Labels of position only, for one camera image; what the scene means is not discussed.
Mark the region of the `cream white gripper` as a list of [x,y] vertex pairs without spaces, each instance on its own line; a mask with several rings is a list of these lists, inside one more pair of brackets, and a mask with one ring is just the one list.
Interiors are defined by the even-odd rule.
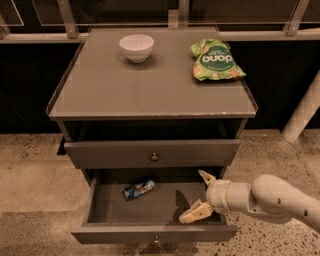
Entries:
[[231,182],[229,180],[217,180],[212,174],[204,170],[198,171],[204,180],[207,191],[207,202],[197,200],[188,210],[179,216],[179,221],[189,224],[209,217],[213,211],[219,214],[227,214],[230,208],[227,202],[227,190]]

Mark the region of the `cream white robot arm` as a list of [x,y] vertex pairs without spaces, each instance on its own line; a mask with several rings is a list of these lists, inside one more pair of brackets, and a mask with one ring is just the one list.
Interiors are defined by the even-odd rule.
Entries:
[[243,183],[216,179],[204,170],[198,173],[207,185],[206,200],[197,200],[181,214],[181,223],[205,219],[213,212],[241,212],[276,224],[297,219],[320,232],[320,201],[279,177],[264,174],[256,177],[252,183]]

